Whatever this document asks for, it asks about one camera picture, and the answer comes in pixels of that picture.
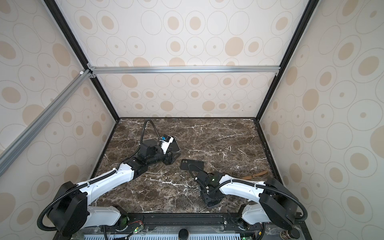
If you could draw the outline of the black phone case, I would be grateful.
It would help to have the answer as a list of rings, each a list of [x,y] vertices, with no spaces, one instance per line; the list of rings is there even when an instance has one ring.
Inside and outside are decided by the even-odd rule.
[[[180,169],[182,171],[199,172],[204,170],[205,163],[203,161],[182,159]]]

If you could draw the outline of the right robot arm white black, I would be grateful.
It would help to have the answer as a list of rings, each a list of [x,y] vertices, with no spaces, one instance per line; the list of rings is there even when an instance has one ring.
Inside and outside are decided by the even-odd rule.
[[[253,182],[201,170],[191,176],[200,187],[202,199],[208,207],[218,205],[225,196],[236,196],[249,201],[240,207],[235,217],[230,217],[241,230],[247,230],[257,223],[273,223],[291,231],[296,222],[303,222],[308,217],[304,205],[276,179]]]

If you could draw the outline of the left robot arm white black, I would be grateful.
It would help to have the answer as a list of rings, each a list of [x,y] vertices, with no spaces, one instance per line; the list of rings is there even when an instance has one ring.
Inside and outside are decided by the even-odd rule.
[[[61,185],[54,200],[40,213],[37,227],[45,232],[59,232],[71,237],[81,229],[94,226],[114,226],[126,218],[119,207],[93,207],[92,203],[110,190],[137,179],[159,162],[173,164],[180,156],[180,147],[174,136],[158,139],[140,139],[137,150],[116,168],[88,181]]]

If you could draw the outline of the blue phone black screen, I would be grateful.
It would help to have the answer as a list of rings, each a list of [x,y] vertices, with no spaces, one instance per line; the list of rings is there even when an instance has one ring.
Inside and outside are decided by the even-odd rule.
[[[169,149],[173,153],[178,153],[181,150],[175,138],[173,138],[173,141],[170,143]]]

